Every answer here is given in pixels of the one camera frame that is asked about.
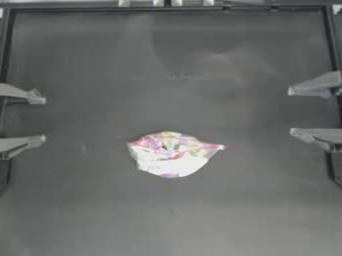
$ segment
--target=metal bracket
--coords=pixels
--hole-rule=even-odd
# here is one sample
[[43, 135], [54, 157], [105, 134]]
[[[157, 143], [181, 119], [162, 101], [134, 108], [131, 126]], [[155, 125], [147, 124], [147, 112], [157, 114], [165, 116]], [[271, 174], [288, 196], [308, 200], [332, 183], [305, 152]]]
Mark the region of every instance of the metal bracket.
[[215, 6], [215, 0], [203, 0], [203, 6]]
[[183, 0], [171, 0], [173, 7], [183, 6]]
[[119, 0], [118, 6], [119, 7], [130, 7], [131, 1], [130, 0]]
[[0, 157], [2, 160], [10, 160], [24, 150], [38, 148], [47, 141], [46, 135], [0, 139]]
[[24, 91], [16, 87], [0, 83], [0, 97], [11, 97], [26, 100], [30, 104], [43, 105], [47, 103], [47, 99], [40, 95], [36, 89]]
[[342, 4], [333, 4], [333, 13], [334, 15], [340, 14], [342, 10]]
[[320, 96], [330, 98], [342, 93], [341, 71], [333, 71], [289, 88], [290, 96]]
[[318, 145], [330, 153], [342, 153], [342, 129], [293, 128], [290, 135], [306, 143]]

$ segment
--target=crumpled paper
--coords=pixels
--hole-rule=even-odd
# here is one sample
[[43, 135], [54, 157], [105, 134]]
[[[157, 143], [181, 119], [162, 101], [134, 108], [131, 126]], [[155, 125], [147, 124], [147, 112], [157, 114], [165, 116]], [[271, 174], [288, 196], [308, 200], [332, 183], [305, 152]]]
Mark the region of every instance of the crumpled paper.
[[139, 170], [165, 178], [178, 178], [195, 173], [226, 146], [165, 131], [129, 142], [129, 149]]

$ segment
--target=black surface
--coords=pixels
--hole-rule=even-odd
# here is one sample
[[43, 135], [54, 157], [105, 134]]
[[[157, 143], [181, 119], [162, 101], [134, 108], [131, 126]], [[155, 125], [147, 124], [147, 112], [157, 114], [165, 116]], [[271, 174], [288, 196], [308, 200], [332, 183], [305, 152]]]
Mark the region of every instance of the black surface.
[[[341, 253], [341, 190], [292, 127], [336, 101], [288, 97], [332, 70], [322, 15], [19, 14], [8, 135], [47, 133], [2, 197], [2, 255]], [[137, 171], [126, 142], [175, 130], [230, 145], [183, 179]]]

